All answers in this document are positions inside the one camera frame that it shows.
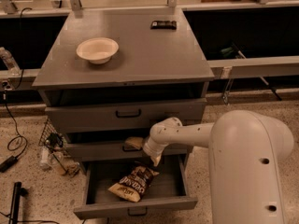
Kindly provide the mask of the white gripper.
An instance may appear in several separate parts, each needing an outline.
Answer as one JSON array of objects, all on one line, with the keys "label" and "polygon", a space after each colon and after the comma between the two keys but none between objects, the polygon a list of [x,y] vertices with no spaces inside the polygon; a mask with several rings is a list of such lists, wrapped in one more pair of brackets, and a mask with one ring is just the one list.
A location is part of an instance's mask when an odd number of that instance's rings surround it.
[{"label": "white gripper", "polygon": [[144,152],[151,157],[153,166],[157,167],[159,165],[164,151],[163,143],[158,143],[151,137],[147,137],[145,141],[142,137],[129,137],[125,140],[125,143],[138,150],[143,147]]}]

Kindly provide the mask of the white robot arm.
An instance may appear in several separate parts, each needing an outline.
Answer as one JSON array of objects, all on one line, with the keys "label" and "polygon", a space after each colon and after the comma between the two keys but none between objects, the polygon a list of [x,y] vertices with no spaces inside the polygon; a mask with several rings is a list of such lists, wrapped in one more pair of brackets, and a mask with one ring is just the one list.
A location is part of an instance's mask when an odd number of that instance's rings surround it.
[{"label": "white robot arm", "polygon": [[206,147],[213,224],[287,224],[278,161],[290,156],[294,139],[282,121],[246,110],[188,126],[169,118],[153,125],[148,137],[125,143],[154,163],[169,145]]}]

